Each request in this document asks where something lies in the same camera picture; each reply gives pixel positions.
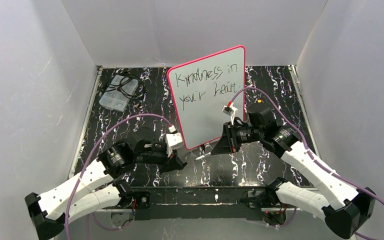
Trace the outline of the white whiteboard marker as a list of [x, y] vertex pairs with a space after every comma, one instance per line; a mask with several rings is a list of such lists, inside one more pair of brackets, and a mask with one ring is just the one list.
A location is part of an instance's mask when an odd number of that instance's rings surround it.
[[211, 155], [212, 155], [212, 154], [211, 154], [210, 152], [205, 153], [205, 154], [200, 155], [199, 157], [195, 158], [194, 161], [203, 160], [203, 159], [205, 159], [205, 158], [207, 158], [207, 157], [209, 157], [209, 156], [211, 156]]

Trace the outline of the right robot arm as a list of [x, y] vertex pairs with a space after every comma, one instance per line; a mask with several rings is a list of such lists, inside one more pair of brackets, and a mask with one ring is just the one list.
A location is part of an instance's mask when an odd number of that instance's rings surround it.
[[223, 124], [221, 138], [211, 155], [233, 154], [245, 143], [259, 142], [270, 153], [304, 175], [317, 192], [298, 187], [278, 177], [261, 191], [251, 191], [240, 201], [250, 208], [286, 204], [323, 220], [338, 237], [349, 239], [371, 217], [375, 200], [369, 188], [358, 190], [334, 176], [332, 169], [312, 151], [292, 127], [279, 124], [272, 110], [253, 103], [248, 120], [235, 115], [232, 103], [222, 108], [230, 120]]

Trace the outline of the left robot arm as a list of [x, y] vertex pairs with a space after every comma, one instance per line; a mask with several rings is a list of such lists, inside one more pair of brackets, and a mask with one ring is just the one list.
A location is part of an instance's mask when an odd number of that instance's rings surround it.
[[169, 134], [165, 141], [139, 140], [132, 145], [116, 142], [62, 184], [43, 193], [29, 193], [26, 203], [38, 239], [50, 240], [67, 224], [96, 210], [134, 201], [131, 186], [121, 177], [137, 164], [156, 165], [160, 173], [182, 170], [177, 149], [183, 145], [180, 135]]

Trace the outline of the metal whiteboard stand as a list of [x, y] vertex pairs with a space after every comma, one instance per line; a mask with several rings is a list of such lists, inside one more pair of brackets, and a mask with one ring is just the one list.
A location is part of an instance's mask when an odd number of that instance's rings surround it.
[[201, 153], [201, 154], [208, 153], [211, 151], [211, 149], [214, 148], [214, 146], [218, 143], [219, 140], [220, 138], [217, 138], [215, 140], [203, 143], [197, 147], [192, 148], [190, 152]]

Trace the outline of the pink framed whiteboard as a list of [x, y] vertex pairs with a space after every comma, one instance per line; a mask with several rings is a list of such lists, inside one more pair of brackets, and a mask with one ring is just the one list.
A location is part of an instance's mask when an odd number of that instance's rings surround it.
[[242, 117], [244, 95], [239, 91], [246, 84], [246, 48], [231, 47], [171, 67], [167, 80], [179, 129], [186, 149], [218, 139], [222, 125], [230, 121], [222, 109], [238, 95], [236, 115]]

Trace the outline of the clear plastic box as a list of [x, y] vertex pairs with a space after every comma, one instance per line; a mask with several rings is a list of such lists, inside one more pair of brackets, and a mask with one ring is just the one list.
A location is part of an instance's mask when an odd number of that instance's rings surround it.
[[132, 75], [116, 75], [104, 89], [99, 104], [107, 110], [124, 112], [128, 103], [138, 97], [139, 81]]

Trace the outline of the aluminium front rail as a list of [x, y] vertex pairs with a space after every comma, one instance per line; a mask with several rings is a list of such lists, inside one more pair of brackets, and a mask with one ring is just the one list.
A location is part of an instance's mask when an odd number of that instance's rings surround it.
[[76, 214], [88, 214], [99, 209], [120, 206], [131, 209], [147, 209], [150, 204], [159, 205], [234, 205], [244, 203], [250, 208], [265, 208], [287, 204], [323, 218], [324, 207], [334, 210], [344, 207], [339, 195], [328, 189], [326, 195], [298, 187], [291, 182], [274, 186], [251, 188], [162, 188], [155, 198], [147, 190], [134, 191], [127, 183], [110, 184], [97, 190], [83, 186], [71, 192], [70, 186], [59, 186], [37, 197], [41, 212], [48, 219], [56, 220], [63, 214], [71, 218]]

